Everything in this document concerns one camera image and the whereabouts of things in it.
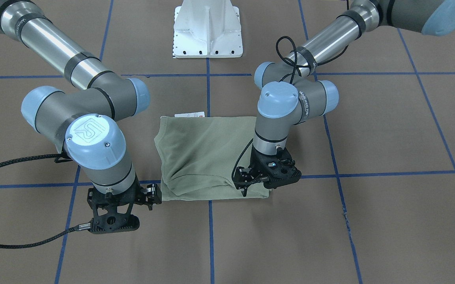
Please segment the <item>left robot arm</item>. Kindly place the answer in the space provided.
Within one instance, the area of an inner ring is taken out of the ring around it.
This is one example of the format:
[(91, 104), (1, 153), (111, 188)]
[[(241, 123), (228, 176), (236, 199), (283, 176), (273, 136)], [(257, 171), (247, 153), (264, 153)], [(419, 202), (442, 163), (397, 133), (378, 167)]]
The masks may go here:
[(260, 88), (250, 164), (235, 165), (234, 186), (247, 196), (249, 186), (267, 189), (290, 185), (301, 178), (286, 148), (293, 125), (323, 116), (339, 103), (339, 91), (328, 80), (309, 81), (318, 66), (339, 56), (350, 43), (379, 26), (444, 36), (455, 30), (455, 0), (354, 0), (331, 24), (301, 46), (292, 42), (280, 63), (265, 62), (256, 69)]

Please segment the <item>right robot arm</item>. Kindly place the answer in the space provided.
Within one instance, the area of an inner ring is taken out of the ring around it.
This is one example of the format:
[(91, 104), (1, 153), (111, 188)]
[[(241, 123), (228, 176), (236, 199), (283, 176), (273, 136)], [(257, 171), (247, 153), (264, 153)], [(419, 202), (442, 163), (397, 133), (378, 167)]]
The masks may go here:
[(139, 180), (117, 121), (148, 108), (146, 85), (109, 70), (30, 0), (0, 0), (0, 34), (36, 52), (78, 89), (70, 95), (51, 86), (32, 90), (21, 106), (24, 119), (81, 166), (102, 197), (138, 194)]

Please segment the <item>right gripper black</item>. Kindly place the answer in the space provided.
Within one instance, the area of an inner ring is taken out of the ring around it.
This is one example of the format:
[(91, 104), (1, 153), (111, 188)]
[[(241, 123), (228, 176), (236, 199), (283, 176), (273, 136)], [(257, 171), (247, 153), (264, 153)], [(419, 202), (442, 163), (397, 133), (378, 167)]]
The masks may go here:
[(97, 209), (117, 210), (117, 207), (126, 204), (146, 205), (148, 209), (153, 209), (154, 204), (162, 203), (162, 191), (156, 183), (151, 183), (143, 188), (139, 180), (135, 179), (133, 184), (120, 194), (105, 194), (95, 188), (90, 188), (87, 194), (87, 203), (94, 211)]

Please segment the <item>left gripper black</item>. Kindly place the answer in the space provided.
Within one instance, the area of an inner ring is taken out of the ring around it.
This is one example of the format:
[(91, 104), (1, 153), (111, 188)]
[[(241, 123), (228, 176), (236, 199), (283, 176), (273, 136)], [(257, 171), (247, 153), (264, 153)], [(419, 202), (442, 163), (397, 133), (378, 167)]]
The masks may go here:
[(250, 185), (262, 182), (262, 176), (276, 176), (277, 170), (278, 158), (275, 155), (265, 155), (251, 147), (250, 168), (235, 168), (235, 187), (241, 191), (242, 196), (247, 196)]

